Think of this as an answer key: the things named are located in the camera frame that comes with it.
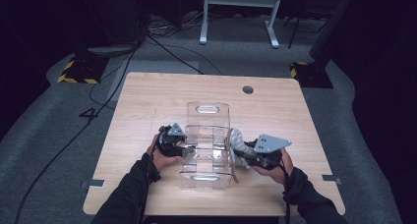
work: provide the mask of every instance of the clear plastic container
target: clear plastic container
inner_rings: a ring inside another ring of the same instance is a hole
[[[225,103],[187,104],[181,188],[225,189],[231,174],[229,106]]]

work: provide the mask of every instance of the forearm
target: forearm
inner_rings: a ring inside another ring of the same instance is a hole
[[[126,174],[91,223],[137,223],[148,195],[149,156],[144,154]]]
[[[320,195],[300,169],[292,171],[287,190],[284,199],[298,205],[297,210],[307,223],[347,223],[338,214],[333,202]]]

